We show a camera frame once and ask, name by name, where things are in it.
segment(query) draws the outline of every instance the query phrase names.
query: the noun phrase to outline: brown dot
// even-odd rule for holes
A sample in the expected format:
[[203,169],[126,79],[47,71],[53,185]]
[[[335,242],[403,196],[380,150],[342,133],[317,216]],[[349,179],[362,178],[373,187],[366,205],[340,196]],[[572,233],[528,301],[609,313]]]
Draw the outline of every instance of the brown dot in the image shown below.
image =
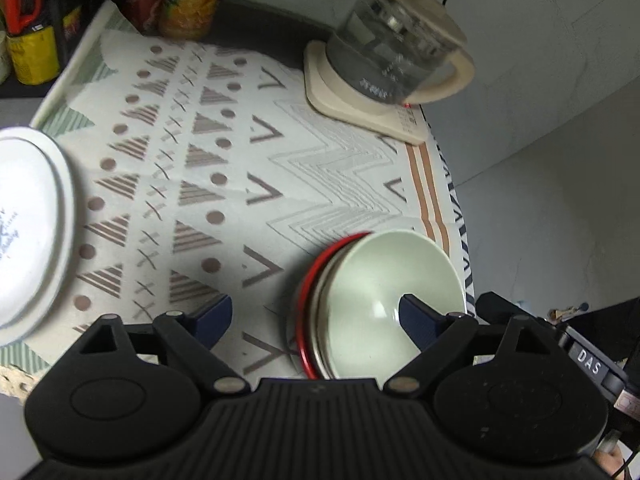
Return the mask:
[[116,161],[112,158],[104,158],[100,161],[100,167],[104,171],[113,171],[116,168]]
[[211,173],[211,181],[217,186],[224,186],[226,184],[226,175],[222,173]]
[[90,306],[91,306],[91,300],[88,297],[76,296],[74,298],[74,307],[76,307],[76,309],[84,312],[85,310],[88,310]]
[[104,207],[104,200],[99,196],[92,196],[86,203],[91,211],[100,211]]
[[216,139],[216,144],[219,148],[223,148],[224,150],[231,148],[231,141],[229,139],[225,139],[225,137]]
[[225,214],[222,211],[209,211],[207,213],[207,222],[213,225],[222,224],[225,221]]
[[216,258],[206,258],[203,260],[200,265],[202,266],[202,270],[208,272],[209,274],[213,274],[214,272],[218,272],[220,270],[220,261]]
[[95,256],[95,247],[91,244],[82,244],[78,254],[83,260],[90,260]]

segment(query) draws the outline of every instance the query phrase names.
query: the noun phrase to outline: red bowl rim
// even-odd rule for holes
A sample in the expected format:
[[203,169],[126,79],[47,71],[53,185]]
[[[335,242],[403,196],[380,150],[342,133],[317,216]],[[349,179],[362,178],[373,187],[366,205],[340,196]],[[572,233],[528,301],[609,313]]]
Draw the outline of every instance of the red bowl rim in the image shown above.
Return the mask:
[[300,352],[300,360],[302,361],[302,368],[309,379],[322,379],[322,377],[316,371],[316,367],[313,362],[311,352],[306,345],[306,333],[305,333],[305,314],[306,314],[306,302],[309,298],[313,286],[318,278],[318,274],[329,260],[345,245],[364,238],[370,234],[370,231],[356,233],[345,238],[341,238],[335,244],[327,247],[320,255],[314,260],[311,268],[306,272],[305,279],[302,281],[300,287],[300,294],[298,295],[298,302],[296,303],[296,344],[298,345],[298,352]]

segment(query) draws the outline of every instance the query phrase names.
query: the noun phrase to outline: tablecloth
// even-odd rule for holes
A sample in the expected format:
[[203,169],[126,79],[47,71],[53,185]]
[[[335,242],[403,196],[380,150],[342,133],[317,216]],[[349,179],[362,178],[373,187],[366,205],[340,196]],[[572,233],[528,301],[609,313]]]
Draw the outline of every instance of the tablecloth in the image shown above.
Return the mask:
[[234,317],[214,354],[254,386],[299,377],[285,336],[296,286],[322,248],[364,230],[432,238],[474,311],[433,137],[410,146],[326,118],[302,73],[267,56],[140,36],[106,2],[31,125],[76,176],[78,234],[56,304],[0,365],[35,373],[101,314],[149,322],[224,292]]

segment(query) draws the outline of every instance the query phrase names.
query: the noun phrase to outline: glass kettle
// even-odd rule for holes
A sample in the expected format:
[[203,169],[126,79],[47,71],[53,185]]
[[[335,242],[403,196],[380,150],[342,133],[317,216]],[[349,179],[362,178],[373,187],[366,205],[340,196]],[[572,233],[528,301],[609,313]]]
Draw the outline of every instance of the glass kettle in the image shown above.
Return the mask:
[[[467,86],[476,72],[466,37],[437,0],[358,0],[326,46],[329,64],[353,89],[384,104],[427,103]],[[453,73],[429,84],[445,64]]]

